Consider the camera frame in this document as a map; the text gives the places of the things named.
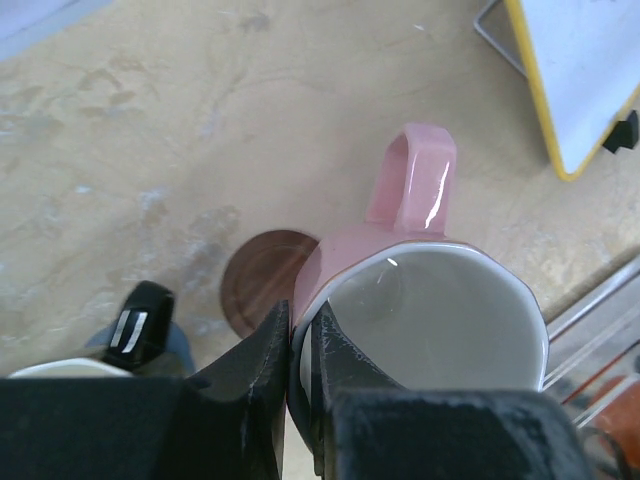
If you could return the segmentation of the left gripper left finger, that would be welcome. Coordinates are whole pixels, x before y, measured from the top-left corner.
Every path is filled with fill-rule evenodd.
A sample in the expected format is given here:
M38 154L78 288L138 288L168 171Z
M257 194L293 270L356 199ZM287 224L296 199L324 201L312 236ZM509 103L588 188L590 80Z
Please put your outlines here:
M188 378L7 379L5 479L278 479L289 306Z

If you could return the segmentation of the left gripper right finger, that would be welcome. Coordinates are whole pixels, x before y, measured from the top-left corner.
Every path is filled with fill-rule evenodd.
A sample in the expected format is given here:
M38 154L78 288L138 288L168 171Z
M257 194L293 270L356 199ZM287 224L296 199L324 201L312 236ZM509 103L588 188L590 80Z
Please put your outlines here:
M401 387L347 338L327 304L307 329L311 389L292 338L288 407L324 479L592 479L561 407L541 393Z

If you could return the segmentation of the black mug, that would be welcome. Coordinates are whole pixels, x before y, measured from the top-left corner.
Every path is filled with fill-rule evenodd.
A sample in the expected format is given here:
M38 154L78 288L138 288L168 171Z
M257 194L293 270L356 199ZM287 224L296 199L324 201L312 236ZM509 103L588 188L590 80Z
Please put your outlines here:
M131 377L166 352L175 297L166 287L142 281L124 300L103 337L80 352L34 364L10 379Z

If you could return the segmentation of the dark brown coaster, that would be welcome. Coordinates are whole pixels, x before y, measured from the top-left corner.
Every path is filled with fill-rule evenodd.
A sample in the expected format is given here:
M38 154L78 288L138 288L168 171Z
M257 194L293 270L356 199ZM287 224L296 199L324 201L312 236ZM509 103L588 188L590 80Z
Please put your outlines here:
M274 304L293 297L296 276L318 240L296 230L271 230L245 242L229 259L220 284L224 316L241 337L250 336Z

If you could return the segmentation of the pink mug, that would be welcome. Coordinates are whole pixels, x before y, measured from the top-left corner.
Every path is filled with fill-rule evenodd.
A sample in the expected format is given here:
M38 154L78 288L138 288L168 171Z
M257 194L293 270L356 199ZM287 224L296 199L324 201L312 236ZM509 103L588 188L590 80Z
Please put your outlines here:
M446 236L456 160L446 129L405 125L385 152L365 219L324 237L301 267L291 325L304 398L310 324L323 306L404 387L542 388L549 340L533 292L487 254Z

